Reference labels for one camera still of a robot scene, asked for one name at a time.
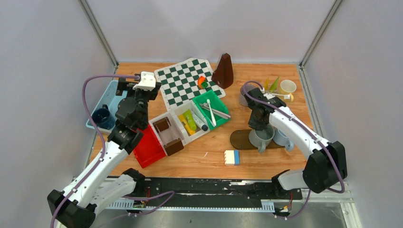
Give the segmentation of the grey mug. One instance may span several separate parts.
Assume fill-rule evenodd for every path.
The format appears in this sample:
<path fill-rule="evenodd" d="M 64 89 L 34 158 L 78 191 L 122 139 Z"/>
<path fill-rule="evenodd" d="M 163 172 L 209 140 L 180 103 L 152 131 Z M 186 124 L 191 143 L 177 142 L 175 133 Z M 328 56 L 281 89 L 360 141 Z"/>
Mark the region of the grey mug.
<path fill-rule="evenodd" d="M 275 134 L 274 127 L 268 124 L 263 130 L 252 129 L 249 133 L 249 142 L 263 153 L 266 147 L 271 143 Z"/>

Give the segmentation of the light blue mug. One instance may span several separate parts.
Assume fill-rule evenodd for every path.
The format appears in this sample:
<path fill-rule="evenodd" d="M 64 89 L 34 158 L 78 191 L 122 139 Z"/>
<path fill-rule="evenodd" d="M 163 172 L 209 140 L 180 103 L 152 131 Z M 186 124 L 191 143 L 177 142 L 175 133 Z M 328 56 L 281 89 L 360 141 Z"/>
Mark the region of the light blue mug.
<path fill-rule="evenodd" d="M 279 129 L 275 129 L 275 133 L 273 136 L 273 141 L 279 145 L 286 148 L 287 152 L 290 152 L 294 149 L 294 143 Z"/>

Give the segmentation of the purple mug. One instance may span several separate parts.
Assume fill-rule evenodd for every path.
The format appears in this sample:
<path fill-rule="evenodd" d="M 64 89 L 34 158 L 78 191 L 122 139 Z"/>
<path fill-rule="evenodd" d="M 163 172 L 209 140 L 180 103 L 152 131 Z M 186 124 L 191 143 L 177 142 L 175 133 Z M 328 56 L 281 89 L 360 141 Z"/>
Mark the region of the purple mug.
<path fill-rule="evenodd" d="M 247 84 L 240 88 L 240 95 L 239 95 L 239 104 L 242 106 L 248 106 L 248 102 L 245 98 L 245 92 L 249 92 L 250 90 L 256 88 L 254 85 Z"/>

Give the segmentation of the cream mug yellow handle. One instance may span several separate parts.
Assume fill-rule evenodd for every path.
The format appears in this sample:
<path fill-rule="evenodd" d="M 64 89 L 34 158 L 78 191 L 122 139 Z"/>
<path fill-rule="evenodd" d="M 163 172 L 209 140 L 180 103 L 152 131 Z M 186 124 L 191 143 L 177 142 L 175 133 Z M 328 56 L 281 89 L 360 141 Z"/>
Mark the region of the cream mug yellow handle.
<path fill-rule="evenodd" d="M 291 80 L 283 80 L 280 82 L 279 92 L 280 94 L 292 94 L 296 91 L 297 86 Z"/>

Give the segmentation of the dark blue mug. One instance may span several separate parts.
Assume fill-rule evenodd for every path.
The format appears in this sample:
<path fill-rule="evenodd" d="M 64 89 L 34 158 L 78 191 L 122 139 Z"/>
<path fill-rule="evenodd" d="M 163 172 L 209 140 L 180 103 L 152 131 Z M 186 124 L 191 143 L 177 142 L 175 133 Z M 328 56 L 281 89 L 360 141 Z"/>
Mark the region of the dark blue mug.
<path fill-rule="evenodd" d="M 115 119 L 106 104 L 103 104 L 101 108 L 95 110 L 91 117 L 98 128 L 107 130 L 114 128 Z"/>

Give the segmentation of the white toothpaste tube black cap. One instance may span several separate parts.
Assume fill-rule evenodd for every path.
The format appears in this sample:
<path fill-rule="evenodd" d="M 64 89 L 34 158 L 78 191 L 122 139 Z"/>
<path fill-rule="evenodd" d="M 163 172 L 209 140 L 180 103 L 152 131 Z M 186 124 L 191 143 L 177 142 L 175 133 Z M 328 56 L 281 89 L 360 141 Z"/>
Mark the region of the white toothpaste tube black cap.
<path fill-rule="evenodd" d="M 194 119 L 194 121 L 195 121 L 195 123 L 196 123 L 196 125 L 200 128 L 200 129 L 202 129 L 203 131 L 208 131 L 208 126 L 204 123 L 204 121 L 201 119 L 201 118 L 199 118 L 198 116 L 197 116 L 197 114 L 194 112 L 194 111 L 191 111 L 191 114 L 192 114 L 192 117 L 193 117 L 193 119 Z"/>

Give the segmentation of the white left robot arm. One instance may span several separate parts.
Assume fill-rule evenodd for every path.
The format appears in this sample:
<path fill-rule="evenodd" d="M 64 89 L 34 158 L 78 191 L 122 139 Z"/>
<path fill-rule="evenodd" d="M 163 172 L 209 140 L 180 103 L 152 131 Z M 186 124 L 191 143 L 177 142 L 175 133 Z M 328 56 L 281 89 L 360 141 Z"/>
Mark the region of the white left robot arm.
<path fill-rule="evenodd" d="M 134 169 L 126 170 L 116 181 L 103 189 L 99 186 L 111 170 L 125 159 L 139 144 L 147 129 L 148 102 L 155 100 L 161 83 L 150 72 L 135 75 L 137 83 L 120 76 L 118 90 L 127 90 L 126 98 L 118 104 L 115 126 L 107 140 L 102 140 L 101 152 L 62 191 L 52 190 L 47 201 L 52 213 L 50 227 L 58 220 L 67 228 L 89 228 L 96 216 L 120 197 L 145 192 L 144 178 Z"/>

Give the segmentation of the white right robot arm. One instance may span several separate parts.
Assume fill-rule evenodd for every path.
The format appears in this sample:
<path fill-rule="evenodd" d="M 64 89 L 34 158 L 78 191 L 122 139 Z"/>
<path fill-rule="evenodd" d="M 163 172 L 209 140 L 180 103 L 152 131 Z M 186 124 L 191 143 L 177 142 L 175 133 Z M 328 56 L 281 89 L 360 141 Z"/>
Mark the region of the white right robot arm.
<path fill-rule="evenodd" d="M 292 189 L 308 188 L 314 193 L 331 190 L 347 177 L 345 147 L 330 142 L 301 122 L 278 97 L 267 98 L 259 88 L 244 95 L 252 110 L 248 125 L 263 130 L 267 125 L 282 131 L 307 159 L 302 170 L 286 170 L 274 176 L 272 194 L 284 198 Z"/>

